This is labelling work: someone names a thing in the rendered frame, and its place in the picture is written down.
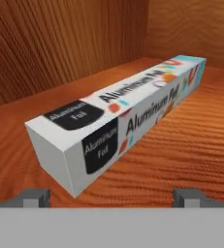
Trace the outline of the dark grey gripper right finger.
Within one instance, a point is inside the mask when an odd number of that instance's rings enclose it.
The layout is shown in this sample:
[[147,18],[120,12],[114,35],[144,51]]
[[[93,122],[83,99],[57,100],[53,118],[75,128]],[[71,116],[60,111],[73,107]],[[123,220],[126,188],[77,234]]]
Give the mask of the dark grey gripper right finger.
[[174,189],[173,207],[183,208],[221,208],[224,201],[218,201],[206,196],[197,189]]

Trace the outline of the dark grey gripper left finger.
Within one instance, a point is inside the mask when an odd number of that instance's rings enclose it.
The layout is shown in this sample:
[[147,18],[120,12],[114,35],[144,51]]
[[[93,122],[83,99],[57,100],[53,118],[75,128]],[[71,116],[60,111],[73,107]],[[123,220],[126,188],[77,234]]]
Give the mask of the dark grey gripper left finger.
[[12,199],[0,201],[0,207],[43,208],[50,207],[49,189],[26,189]]

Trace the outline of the white aluminum foil box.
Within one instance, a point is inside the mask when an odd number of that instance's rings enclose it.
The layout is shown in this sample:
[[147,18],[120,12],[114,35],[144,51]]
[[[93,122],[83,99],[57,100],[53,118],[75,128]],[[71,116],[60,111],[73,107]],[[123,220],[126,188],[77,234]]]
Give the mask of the white aluminum foil box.
[[27,121],[41,167],[78,197],[198,87],[206,62],[178,55]]

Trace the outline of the wooden cabinet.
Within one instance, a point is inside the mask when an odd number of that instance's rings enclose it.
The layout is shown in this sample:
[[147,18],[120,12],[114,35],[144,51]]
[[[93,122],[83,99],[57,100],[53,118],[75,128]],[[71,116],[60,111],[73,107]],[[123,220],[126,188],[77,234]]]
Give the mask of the wooden cabinet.
[[[180,54],[206,59],[199,87],[78,198],[42,170],[27,120]],[[168,206],[185,187],[224,200],[224,0],[0,0],[0,202]]]

